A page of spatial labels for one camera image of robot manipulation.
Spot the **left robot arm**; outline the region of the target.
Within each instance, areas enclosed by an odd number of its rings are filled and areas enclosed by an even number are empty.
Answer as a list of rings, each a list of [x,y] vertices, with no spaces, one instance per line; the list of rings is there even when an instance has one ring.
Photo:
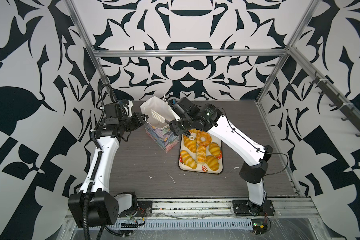
[[[123,236],[109,227],[116,223],[121,213],[132,215],[138,208],[134,192],[115,196],[110,194],[110,176],[121,142],[129,140],[124,134],[130,134],[143,126],[145,116],[132,111],[132,101],[118,100],[109,84],[98,88],[100,96],[105,88],[109,89],[112,102],[105,104],[104,99],[100,99],[101,116],[90,131],[91,140],[96,146],[94,156],[80,190],[70,195],[68,200],[68,207],[77,226],[83,229],[86,240],[91,239],[91,227],[100,227],[97,239],[101,238],[104,230],[115,236]]]

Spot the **striped fake bun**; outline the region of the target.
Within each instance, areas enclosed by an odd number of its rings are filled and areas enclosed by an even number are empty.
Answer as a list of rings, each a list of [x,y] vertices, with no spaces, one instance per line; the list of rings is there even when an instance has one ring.
[[[221,158],[222,150],[221,147],[217,143],[210,143],[209,144],[209,152],[212,156],[216,157],[217,159]]]

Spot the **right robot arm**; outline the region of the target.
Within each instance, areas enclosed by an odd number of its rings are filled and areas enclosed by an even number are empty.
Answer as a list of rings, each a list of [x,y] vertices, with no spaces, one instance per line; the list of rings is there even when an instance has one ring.
[[[175,135],[189,137],[192,129],[204,131],[224,142],[243,159],[240,177],[247,182],[249,191],[246,215],[259,216],[264,213],[267,200],[264,177],[269,175],[269,159],[276,154],[273,148],[260,145],[242,133],[229,121],[223,108],[212,104],[199,107],[187,98],[182,98],[170,104],[170,109],[175,119],[169,126]]]

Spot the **colourful printed paper bag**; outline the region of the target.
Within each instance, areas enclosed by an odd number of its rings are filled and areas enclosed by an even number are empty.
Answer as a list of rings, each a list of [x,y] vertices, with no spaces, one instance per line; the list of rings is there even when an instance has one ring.
[[[145,115],[146,133],[163,149],[169,152],[178,142],[179,137],[176,136],[168,124],[161,123],[152,117],[151,110],[156,111],[170,122],[175,119],[171,107],[166,101],[158,97],[151,97],[140,106],[142,114]]]

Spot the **white and steel tongs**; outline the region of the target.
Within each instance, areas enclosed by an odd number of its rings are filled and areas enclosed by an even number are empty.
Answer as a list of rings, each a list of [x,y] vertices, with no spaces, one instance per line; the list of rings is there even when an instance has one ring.
[[[166,123],[170,126],[170,130],[175,134],[175,135],[184,135],[186,137],[188,137],[190,140],[195,140],[196,138],[193,137],[191,135],[191,133],[189,131],[185,131],[185,130],[182,130],[179,126],[179,123],[180,123],[180,120],[181,118],[174,112],[172,111],[175,119],[173,120],[174,123],[172,124],[172,122],[170,122],[169,120],[167,120],[165,117],[163,117],[162,115],[160,115],[159,113],[157,113],[156,111],[154,110],[151,110],[151,114],[152,114],[152,117],[161,122],[161,123]]]

